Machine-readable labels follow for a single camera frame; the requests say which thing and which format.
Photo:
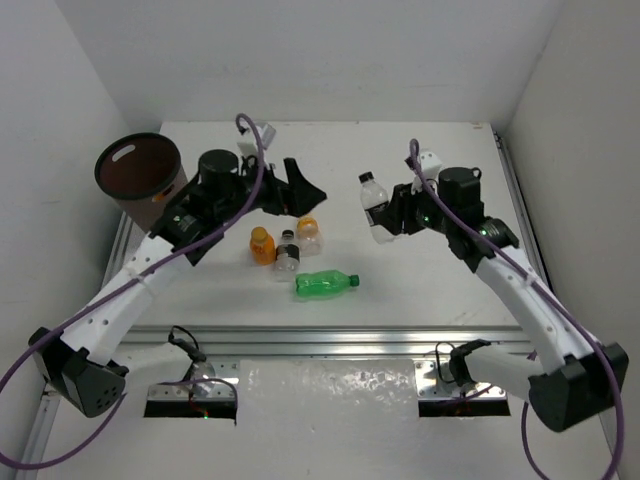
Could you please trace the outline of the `clear Pepsi bottle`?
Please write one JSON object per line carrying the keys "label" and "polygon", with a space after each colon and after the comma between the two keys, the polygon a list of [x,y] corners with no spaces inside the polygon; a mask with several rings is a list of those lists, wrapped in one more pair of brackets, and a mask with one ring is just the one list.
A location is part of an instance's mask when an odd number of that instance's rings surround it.
{"label": "clear Pepsi bottle", "polygon": [[370,232],[378,244],[391,242],[393,235],[378,221],[378,215],[389,204],[387,191],[375,180],[372,172],[359,175],[361,184],[360,201],[369,223]]}

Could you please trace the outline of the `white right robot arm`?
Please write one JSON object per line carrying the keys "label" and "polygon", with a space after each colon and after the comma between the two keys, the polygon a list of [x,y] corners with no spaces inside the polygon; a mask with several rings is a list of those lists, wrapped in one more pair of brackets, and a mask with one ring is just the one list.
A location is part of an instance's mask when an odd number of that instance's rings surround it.
{"label": "white right robot arm", "polygon": [[502,301],[537,352],[528,364],[488,340],[454,348],[446,382],[465,388],[487,382],[527,401],[554,432],[613,407],[629,358],[617,343],[602,346],[562,314],[539,280],[519,240],[500,219],[485,214],[478,168],[442,170],[435,185],[419,178],[388,193],[372,173],[360,175],[361,203],[374,239],[386,243],[424,229],[443,234],[450,251]]}

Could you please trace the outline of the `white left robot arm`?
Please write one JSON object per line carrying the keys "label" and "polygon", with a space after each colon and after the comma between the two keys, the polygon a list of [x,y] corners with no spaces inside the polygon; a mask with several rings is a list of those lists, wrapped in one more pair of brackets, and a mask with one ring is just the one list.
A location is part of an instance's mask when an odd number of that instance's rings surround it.
{"label": "white left robot arm", "polygon": [[129,390],[187,378],[205,355],[183,340],[121,353],[118,346],[153,301],[194,267],[246,213],[301,217],[327,195],[310,183],[293,158],[286,180],[256,156],[239,159],[222,149],[201,155],[194,178],[170,201],[133,257],[72,325],[48,339],[41,328],[29,340],[47,382],[88,418],[109,410]]}

